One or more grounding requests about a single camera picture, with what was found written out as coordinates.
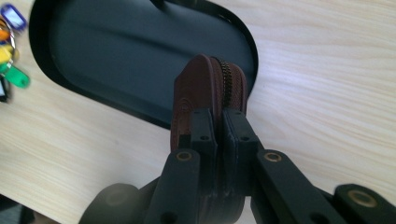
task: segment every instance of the wooden table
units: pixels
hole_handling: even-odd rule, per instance
[[[216,0],[248,26],[260,70],[247,118],[317,187],[356,183],[396,203],[396,3]],[[12,3],[29,16],[33,0]],[[0,105],[0,194],[77,223],[104,187],[142,187],[169,153],[169,131],[59,87],[28,34],[17,66],[32,84]],[[254,223],[247,204],[239,223]]]

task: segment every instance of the adjustable arm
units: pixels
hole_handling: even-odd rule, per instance
[[[334,196],[323,194],[285,154],[264,149],[237,110],[224,109],[221,142],[214,139],[208,109],[195,110],[191,119],[191,135],[182,136],[183,148],[169,155],[159,180],[140,190],[129,185],[103,190],[80,223],[208,223],[210,216],[203,214],[210,212],[225,214],[215,217],[215,223],[229,223],[227,218],[235,216],[230,211],[238,207],[236,199],[245,196],[252,197],[257,223],[396,220],[396,208],[367,188],[344,185]],[[205,206],[208,198],[216,197],[226,203]]]

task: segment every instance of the yellow key tag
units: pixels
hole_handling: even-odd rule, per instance
[[[0,64],[7,63],[12,58],[12,46],[11,45],[4,45],[0,46]],[[18,60],[20,53],[17,49],[14,49],[14,61]]]
[[[10,46],[10,49],[7,48],[9,45],[5,45],[0,47],[0,63],[8,63],[9,60],[12,58],[12,47]]]

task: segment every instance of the green key tag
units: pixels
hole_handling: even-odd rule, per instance
[[[0,72],[3,73],[4,71],[6,71],[4,73],[5,78],[10,83],[22,89],[26,89],[29,86],[30,78],[14,65],[7,70],[7,64],[1,64]]]

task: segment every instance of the black plastic part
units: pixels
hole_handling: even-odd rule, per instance
[[[35,221],[34,211],[26,206],[22,207],[19,224],[31,224]]]
[[[262,186],[259,182],[253,187],[250,200],[250,208],[256,219],[257,224],[277,224],[279,219],[276,216],[270,201],[265,196]]]
[[[3,195],[0,195],[0,212],[7,210],[8,208],[16,206],[16,205],[18,205],[18,203],[16,203],[15,201],[13,201]]]
[[[195,55],[238,64],[249,92],[258,70],[246,25],[205,0],[35,0],[29,37],[54,82],[164,128],[174,79]]]
[[[254,183],[253,163],[260,140],[246,116],[239,110],[223,110],[225,190],[237,195],[250,196]]]
[[[151,199],[146,224],[198,223],[200,156],[178,149],[168,156]]]
[[[159,180],[160,178],[158,177],[139,190],[139,199],[141,205],[139,208],[145,212],[149,210],[149,205],[151,203],[152,195],[154,195]]]
[[[191,149],[201,156],[201,193],[210,195],[217,190],[218,144],[209,109],[195,109],[191,113]]]
[[[80,224],[119,224],[141,222],[143,214],[139,190],[131,185],[115,184],[102,190],[85,210]]]
[[[393,224],[396,207],[381,195],[359,185],[342,185],[335,189],[333,205],[348,223]]]
[[[283,153],[260,150],[256,173],[280,223],[346,223]]]

